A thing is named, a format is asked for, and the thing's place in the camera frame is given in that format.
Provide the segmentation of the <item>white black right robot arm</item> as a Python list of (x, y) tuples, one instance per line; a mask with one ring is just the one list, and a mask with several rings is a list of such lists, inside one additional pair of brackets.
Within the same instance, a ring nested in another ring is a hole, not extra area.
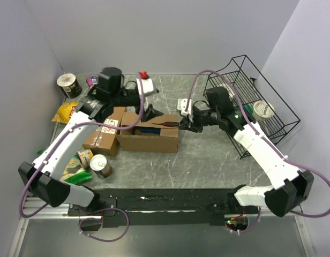
[(238, 214), (246, 206), (266, 207), (282, 217), (306, 200), (314, 180), (312, 173), (286, 163), (251, 114), (234, 107), (226, 88), (210, 88), (206, 97), (207, 110), (199, 110), (188, 99), (177, 101), (183, 117), (179, 128), (200, 133), (205, 126), (217, 125), (250, 153), (271, 182), (262, 187), (241, 186), (228, 199), (229, 210)]

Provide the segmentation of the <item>plain taped cardboard box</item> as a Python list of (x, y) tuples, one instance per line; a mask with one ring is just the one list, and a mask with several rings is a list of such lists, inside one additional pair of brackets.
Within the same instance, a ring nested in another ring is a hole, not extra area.
[[(165, 127), (153, 125), (153, 123), (177, 122), (177, 115), (165, 114), (155, 117), (147, 122), (139, 122), (135, 127), (128, 130), (121, 130), (117, 135), (117, 140), (124, 151), (130, 152), (152, 152), (152, 153), (177, 153), (179, 144), (179, 129), (176, 127)], [(159, 136), (133, 135), (136, 127), (160, 128)]]

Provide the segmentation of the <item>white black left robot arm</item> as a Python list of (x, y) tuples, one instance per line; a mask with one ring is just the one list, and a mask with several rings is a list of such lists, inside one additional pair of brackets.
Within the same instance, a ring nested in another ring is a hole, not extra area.
[(145, 98), (157, 93), (149, 76), (139, 72), (136, 86), (127, 89), (119, 68), (103, 68), (88, 94), (81, 99), (70, 121), (52, 144), (32, 163), (23, 162), (18, 172), (24, 191), (52, 207), (63, 203), (80, 205), (87, 215), (99, 211), (99, 196), (92, 190), (61, 181), (63, 172), (84, 141), (114, 112), (115, 107), (135, 107), (138, 121), (154, 118), (158, 111), (144, 108)]

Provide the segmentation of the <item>labelled cardboard express box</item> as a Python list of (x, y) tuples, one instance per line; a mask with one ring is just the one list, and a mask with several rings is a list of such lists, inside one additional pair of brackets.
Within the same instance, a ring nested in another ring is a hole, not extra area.
[[(114, 107), (114, 112), (108, 118), (105, 119), (104, 123), (118, 127), (121, 124), (126, 107)], [(119, 134), (119, 130), (98, 127), (82, 144), (84, 149), (90, 149), (93, 154), (102, 154), (105, 156), (115, 157), (119, 142), (116, 135)]]

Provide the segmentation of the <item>blue plastic object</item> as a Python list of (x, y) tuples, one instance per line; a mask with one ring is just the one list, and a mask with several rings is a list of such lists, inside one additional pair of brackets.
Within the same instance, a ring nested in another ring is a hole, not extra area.
[(161, 129), (154, 127), (136, 127), (133, 129), (133, 135), (159, 136), (160, 133), (161, 133)]

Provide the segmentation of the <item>red black box cutter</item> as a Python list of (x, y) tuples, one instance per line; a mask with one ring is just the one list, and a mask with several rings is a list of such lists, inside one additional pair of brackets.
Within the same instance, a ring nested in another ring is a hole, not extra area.
[(165, 126), (165, 127), (180, 127), (179, 122), (153, 123), (153, 125), (160, 125), (160, 126)]

